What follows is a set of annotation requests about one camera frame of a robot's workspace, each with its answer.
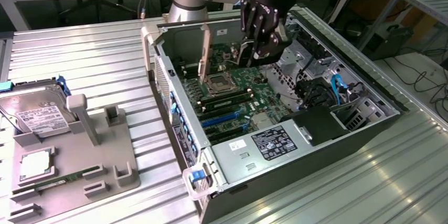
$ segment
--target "label sticker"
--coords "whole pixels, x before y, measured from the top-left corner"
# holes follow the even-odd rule
[[[225,35],[226,34],[226,29],[222,29],[222,30],[217,30],[216,32],[216,35],[220,36],[220,35]]]
[[[60,181],[57,181],[57,182],[54,182],[54,183],[50,183],[50,184],[44,185],[44,186],[41,186],[41,187],[37,187],[36,190],[37,190],[37,191],[41,191],[41,190],[44,190],[44,189],[46,189],[46,188],[53,187],[53,186],[58,186],[58,185],[64,184],[65,182],[66,182],[65,180],[60,180]]]
[[[18,112],[17,117],[36,134],[68,127],[57,106]]]
[[[229,143],[229,147],[230,147],[232,151],[236,151],[237,149],[240,149],[240,148],[242,148],[245,146],[246,145],[245,145],[244,139],[237,140],[237,141]]]
[[[213,108],[221,107],[221,106],[228,105],[230,103],[232,103],[232,101],[226,101],[224,103],[220,103],[220,104],[214,105]]]
[[[277,126],[250,137],[258,147],[264,159],[268,161],[297,149],[282,126]]]

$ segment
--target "hard drive label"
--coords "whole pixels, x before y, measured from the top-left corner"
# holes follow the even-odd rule
[[[68,127],[57,106],[17,112],[17,117],[36,134]]]
[[[252,139],[258,147],[264,159],[268,161],[297,149],[288,133],[282,129],[282,126],[277,126],[253,135]]]

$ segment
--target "motherboard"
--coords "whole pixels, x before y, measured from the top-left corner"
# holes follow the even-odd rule
[[[212,144],[269,127],[290,113],[261,74],[264,70],[240,68],[233,62],[233,48],[234,43],[212,45],[210,74],[202,83],[194,65],[182,67],[180,81]]]

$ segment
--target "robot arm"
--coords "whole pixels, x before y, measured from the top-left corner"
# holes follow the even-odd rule
[[[173,0],[169,21],[188,21],[206,18],[206,0]],[[236,3],[237,0],[210,0]],[[286,13],[296,0],[241,0],[241,31],[245,33],[242,43],[249,54],[248,65],[262,65],[278,60],[290,45],[284,23]]]

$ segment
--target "silver metal frame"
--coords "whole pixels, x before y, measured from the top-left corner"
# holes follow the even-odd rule
[[[0,82],[4,82],[8,80],[8,72],[9,72],[9,64],[10,64],[10,52],[12,52],[12,39],[6,39],[6,42],[1,46],[2,50],[0,50],[0,63],[1,63],[1,68],[0,68]]]
[[[448,26],[448,0],[404,0],[412,6],[417,7],[424,13],[430,15],[438,22]],[[362,50],[373,34],[392,12],[398,0],[389,0],[368,32],[361,37],[357,49]]]
[[[225,20],[210,20],[178,25],[176,24],[174,26],[161,26],[160,33],[162,34],[169,32],[169,29],[185,29],[185,27],[189,26],[194,26],[197,29],[200,29],[202,24],[210,25],[213,23],[221,23],[221,27],[225,27],[225,23],[228,23],[226,26],[232,27],[232,22],[237,20],[238,19],[229,18]],[[305,30],[314,37],[313,33],[308,29]],[[184,38],[181,38],[181,36],[178,35],[178,30],[174,30],[172,33],[177,34],[177,40],[181,41],[181,43],[190,43],[185,41]],[[232,34],[232,32],[229,32],[229,36],[234,39],[234,34]],[[265,185],[266,181],[272,182],[272,174],[280,175],[288,173],[292,170],[296,170],[296,168],[301,164],[306,164],[308,166],[308,168],[304,170],[317,170],[324,166],[329,165],[332,163],[332,160],[338,160],[354,151],[357,151],[358,148],[361,148],[361,146],[368,142],[368,140],[372,139],[372,136],[378,134],[381,130],[388,128],[389,124],[392,124],[392,122],[397,119],[397,115],[400,114],[400,112],[396,109],[396,106],[393,106],[386,101],[388,98],[372,89],[368,80],[361,78],[354,71],[348,70],[350,66],[344,63],[334,51],[330,50],[328,46],[325,46],[325,49],[328,52],[330,52],[334,60],[345,66],[348,75],[356,80],[362,81],[370,94],[377,99],[384,101],[385,108],[388,109],[386,114],[382,113],[382,117],[362,128],[354,129],[352,132],[342,135],[341,137],[326,141],[316,146],[310,146],[304,136],[298,134],[300,131],[293,120],[286,120],[276,125],[272,125],[270,128],[277,127],[278,125],[284,127],[286,134],[290,136],[290,139],[297,146],[297,150],[294,150],[293,154],[284,155],[273,161],[265,161],[262,159],[262,156],[260,155],[257,147],[250,138],[250,136],[256,135],[260,132],[264,132],[268,129],[261,129],[210,146],[210,143],[208,142],[206,136],[204,134],[204,130],[201,128],[200,121],[196,117],[196,113],[189,103],[189,99],[186,97],[180,79],[176,74],[169,74],[169,72],[176,72],[170,58],[178,56],[173,52],[170,52],[170,49],[173,47],[181,46],[181,43],[176,44],[174,41],[170,39],[169,35],[165,36],[165,38],[162,36],[158,37],[157,41],[154,42],[153,46],[157,48],[156,61],[160,65],[160,67],[156,69],[156,76],[160,77],[158,72],[162,72],[162,80],[160,80],[160,82],[162,82],[162,88],[160,88],[160,90],[162,90],[164,92],[162,96],[166,96],[165,93],[169,88],[169,92],[173,95],[174,101],[177,103],[177,108],[185,120],[185,127],[188,128],[188,132],[198,150],[198,161],[193,166],[184,170],[182,178],[192,199],[200,200],[200,204],[205,206],[202,207],[204,212],[201,214],[201,218],[204,222],[208,223],[208,221],[220,217],[225,211],[233,210],[234,206],[242,206],[241,204],[249,203],[249,201],[246,201],[248,199],[261,197],[268,192],[274,190],[278,185],[286,185],[304,177],[305,171],[298,172],[293,176],[285,177],[284,179],[276,179],[274,185]],[[229,149],[229,143],[236,140],[245,141],[246,147],[244,147],[242,150],[233,151]],[[206,149],[208,154],[212,154],[214,157],[206,157],[206,155],[202,153],[204,149]],[[238,152],[249,152],[249,158],[244,160],[234,158],[238,157]],[[312,160],[321,159],[321,155],[325,155],[328,159],[322,163],[320,163],[320,165],[322,165],[320,167],[320,165],[313,164]],[[248,170],[244,165],[246,162],[253,162],[257,167]],[[188,179],[189,173],[196,169],[201,169],[204,167],[209,167],[208,171],[212,171],[210,175],[213,177],[213,183],[210,187],[206,188],[206,190],[194,192]],[[244,193],[241,194],[233,194],[233,191],[237,190],[237,188],[241,186],[249,186],[250,189],[244,190]],[[262,189],[253,191],[252,188],[258,186],[261,186]]]

